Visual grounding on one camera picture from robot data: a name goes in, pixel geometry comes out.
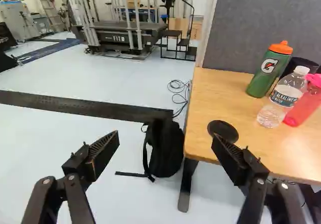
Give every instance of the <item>gray floor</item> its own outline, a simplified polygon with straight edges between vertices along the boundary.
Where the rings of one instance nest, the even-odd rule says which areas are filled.
[[[64,39],[59,33],[51,39]],[[52,43],[32,42],[10,52],[25,53]],[[153,52],[144,62],[102,58],[83,53],[77,45],[22,67],[0,73],[0,89],[178,109],[167,83],[193,78],[193,62],[160,59]],[[186,112],[176,120],[183,127]],[[115,171],[141,172],[144,134],[140,123],[100,119],[0,104],[0,223],[20,223],[35,182],[63,176],[61,165],[83,141],[92,143],[119,130],[120,147],[87,191],[97,223],[235,223],[244,201],[220,166],[200,163],[195,172],[190,210],[177,201],[180,171],[171,178],[115,176]],[[67,204],[58,223],[71,223]],[[261,223],[271,223],[267,209]]]

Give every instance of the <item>blue floor mat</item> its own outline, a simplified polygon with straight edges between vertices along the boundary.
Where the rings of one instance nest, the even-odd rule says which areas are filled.
[[[78,39],[67,38],[66,40],[61,40],[59,43],[54,44],[52,46],[44,47],[39,50],[23,54],[23,55],[17,57],[17,59],[19,61],[21,61],[23,64],[26,64],[28,62],[35,61],[39,58],[48,56],[48,55],[53,54],[55,52],[64,50],[66,48],[76,46],[80,43],[81,43],[81,41]]]

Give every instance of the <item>backpack strap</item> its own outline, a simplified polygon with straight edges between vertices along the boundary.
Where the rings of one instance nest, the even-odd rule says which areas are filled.
[[[144,126],[148,126],[148,123],[144,123],[140,130],[144,133],[146,133],[146,131],[143,131],[142,128]],[[149,140],[149,134],[146,133],[145,139],[144,139],[144,144],[143,144],[143,150],[142,150],[142,164],[144,167],[144,174],[139,174],[139,173],[130,173],[130,172],[121,172],[121,171],[116,171],[115,175],[122,175],[122,176],[133,176],[133,177],[143,177],[143,178],[148,178],[151,182],[155,182],[155,178],[153,178],[150,174],[150,170],[148,167],[148,162],[147,162],[147,142]]]
[[[145,140],[144,140],[144,146],[143,146],[143,149],[142,149],[142,165],[144,167],[144,170],[145,170],[145,175],[146,177],[151,181],[151,182],[154,182],[155,181],[155,178],[153,178],[150,174],[150,171],[149,171],[149,167],[148,167],[148,162],[147,162],[147,148],[146,148],[146,145],[147,145],[147,136],[145,137]]]

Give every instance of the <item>ladder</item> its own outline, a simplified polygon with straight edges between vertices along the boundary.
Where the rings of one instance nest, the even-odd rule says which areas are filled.
[[[39,2],[55,32],[63,32],[65,29],[65,24],[58,15],[54,4],[50,0],[39,0]]]

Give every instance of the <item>orange bottle cap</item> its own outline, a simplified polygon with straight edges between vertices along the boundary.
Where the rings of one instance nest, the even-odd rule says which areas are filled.
[[[281,41],[280,43],[272,44],[269,47],[269,50],[286,55],[291,55],[293,52],[293,48],[287,45],[287,41]]]

